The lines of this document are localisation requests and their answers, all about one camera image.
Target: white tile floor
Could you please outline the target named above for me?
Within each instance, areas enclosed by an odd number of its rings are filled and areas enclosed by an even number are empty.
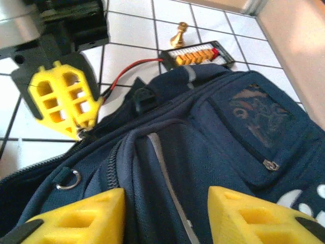
[[[107,7],[111,43],[83,51],[101,90],[130,63],[170,49],[177,23],[185,21],[189,25],[184,34],[187,45],[218,40],[236,60],[234,71],[259,71],[302,106],[255,18],[173,0],[109,0]],[[9,76],[17,68],[11,59],[0,60],[0,178],[73,145],[69,138],[35,122]],[[164,72],[157,63],[132,69],[100,109],[99,119],[121,105],[137,76],[148,83]]]

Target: yellow 3d-printed part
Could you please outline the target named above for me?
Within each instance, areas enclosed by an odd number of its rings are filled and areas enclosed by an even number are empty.
[[[54,62],[54,68],[39,68],[28,91],[43,119],[37,121],[73,139],[78,129],[91,129],[103,99],[94,100],[81,70]]]
[[[124,189],[93,197],[35,216],[44,223],[22,244],[120,244],[125,222]]]
[[[295,219],[299,211],[222,187],[210,187],[208,211],[214,244],[321,244]]]

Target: backpack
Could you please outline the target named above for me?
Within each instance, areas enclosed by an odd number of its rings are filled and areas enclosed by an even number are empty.
[[[137,79],[121,107],[66,154],[0,181],[0,236],[31,217],[125,189],[124,243],[212,243],[208,188],[324,224],[324,131],[255,71],[182,66]]]

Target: gold chess pawn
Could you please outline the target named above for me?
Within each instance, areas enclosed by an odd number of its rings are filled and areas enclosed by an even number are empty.
[[[178,33],[176,36],[171,38],[171,45],[174,48],[178,48],[178,47],[183,47],[185,45],[184,40],[183,40],[183,34],[187,29],[187,24],[185,22],[180,22],[178,25]]]

